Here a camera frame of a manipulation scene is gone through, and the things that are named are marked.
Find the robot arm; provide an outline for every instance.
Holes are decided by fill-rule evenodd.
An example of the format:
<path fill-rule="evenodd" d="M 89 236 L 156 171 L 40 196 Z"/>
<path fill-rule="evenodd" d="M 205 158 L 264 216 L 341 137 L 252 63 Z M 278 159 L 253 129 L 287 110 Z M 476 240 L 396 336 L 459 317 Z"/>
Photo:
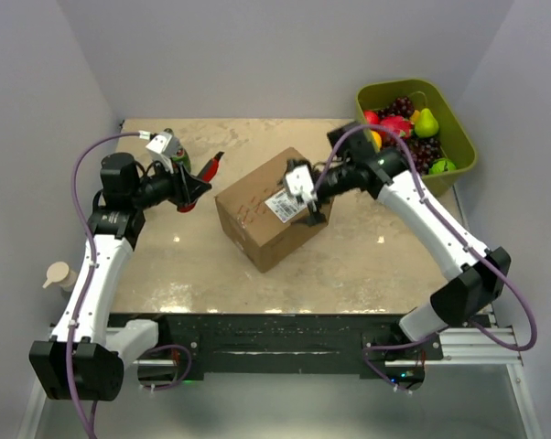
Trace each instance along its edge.
<path fill-rule="evenodd" d="M 170 130 L 156 134 L 146 148 L 152 157 L 153 176 L 139 176 L 139 164 L 127 153 L 108 155 L 102 161 L 103 190 L 95 197 L 88 220 L 96 261 L 92 261 L 87 241 L 79 277 L 64 314 L 49 341 L 34 342 L 29 352 L 30 362 L 52 399 L 70 398 L 64 366 L 70 324 L 75 325 L 73 365 L 81 400 L 113 400 L 121 389 L 124 370 L 158 342 L 157 323 L 151 320 L 133 320 L 113 337 L 106 336 L 114 294 L 145 225 L 144 209 L 167 200 L 178 211 L 192 210 L 199 197 L 211 188 L 209 182 L 216 174 L 221 153 L 193 176 L 173 160 L 180 145 Z M 71 322 L 92 264 L 92 281 L 81 312 Z"/>
<path fill-rule="evenodd" d="M 353 126 L 349 124 L 329 133 L 331 144 Z M 389 148 L 375 153 L 371 143 L 359 132 L 347 139 L 337 155 L 342 157 L 341 164 L 329 169 L 323 178 L 306 161 L 288 162 L 284 186 L 290 197 L 307 204 L 310 211 L 308 225 L 323 221 L 319 206 L 328 198 L 355 188 L 366 190 L 406 223 L 426 246 L 448 281 L 431 295 L 426 304 L 400 319 L 399 329 L 397 334 L 393 334 L 390 344 L 417 342 L 448 326 L 461 325 L 499 297 L 502 282 L 468 248 L 463 247 L 451 230 L 420 200 L 412 174 L 397 150 Z M 507 274 L 511 259 L 503 248 L 488 249 L 464 230 L 426 187 L 423 191 L 430 204 L 451 228 L 465 237 L 469 246 Z"/>

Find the red fruit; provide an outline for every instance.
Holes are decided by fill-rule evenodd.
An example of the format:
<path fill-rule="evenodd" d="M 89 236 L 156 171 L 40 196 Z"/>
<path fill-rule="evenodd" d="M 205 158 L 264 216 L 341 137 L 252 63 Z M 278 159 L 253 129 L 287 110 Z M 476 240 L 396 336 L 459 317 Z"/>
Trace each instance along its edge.
<path fill-rule="evenodd" d="M 376 112 L 372 112 L 371 110 L 365 110 L 363 112 L 363 116 L 365 116 L 367 123 L 370 123 L 371 125 L 379 124 L 379 116 L 377 115 Z"/>
<path fill-rule="evenodd" d="M 402 116 L 386 117 L 381 122 L 379 122 L 379 124 L 404 139 L 409 139 L 410 135 L 412 135 L 412 131 L 414 130 L 414 124 L 403 118 Z M 383 142 L 386 142 L 388 140 L 388 133 L 380 131 L 379 134 L 381 135 Z"/>

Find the pear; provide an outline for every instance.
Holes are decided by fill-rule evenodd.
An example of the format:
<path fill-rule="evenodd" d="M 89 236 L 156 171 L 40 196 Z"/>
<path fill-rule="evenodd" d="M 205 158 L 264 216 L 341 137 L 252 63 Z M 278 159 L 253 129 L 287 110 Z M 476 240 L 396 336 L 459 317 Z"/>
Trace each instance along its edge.
<path fill-rule="evenodd" d="M 438 121 L 429 108 L 420 112 L 416 123 L 414 124 L 414 133 L 421 139 L 432 137 L 438 133 Z"/>

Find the small bottle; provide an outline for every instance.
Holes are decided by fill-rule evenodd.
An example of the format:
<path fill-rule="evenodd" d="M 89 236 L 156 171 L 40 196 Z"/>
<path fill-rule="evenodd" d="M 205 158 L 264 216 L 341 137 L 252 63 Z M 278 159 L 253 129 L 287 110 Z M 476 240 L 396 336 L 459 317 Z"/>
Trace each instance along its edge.
<path fill-rule="evenodd" d="M 190 157 L 182 145 L 178 148 L 176 155 L 172 157 L 172 161 L 174 163 L 181 163 L 188 172 L 192 172 Z"/>

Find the brown cardboard box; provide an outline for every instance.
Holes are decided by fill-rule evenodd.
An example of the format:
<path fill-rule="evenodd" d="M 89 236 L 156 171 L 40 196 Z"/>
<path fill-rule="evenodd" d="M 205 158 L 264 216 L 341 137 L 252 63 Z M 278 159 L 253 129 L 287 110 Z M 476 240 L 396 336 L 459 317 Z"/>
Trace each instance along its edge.
<path fill-rule="evenodd" d="M 306 217 L 308 210 L 287 198 L 285 192 L 280 193 L 284 189 L 277 182 L 284 176 L 289 158 L 304 157 L 296 149 L 288 148 L 216 197 L 222 229 L 261 273 L 324 229 L 330 217 L 332 203 L 321 209 L 327 223 L 314 227 L 293 224 Z"/>

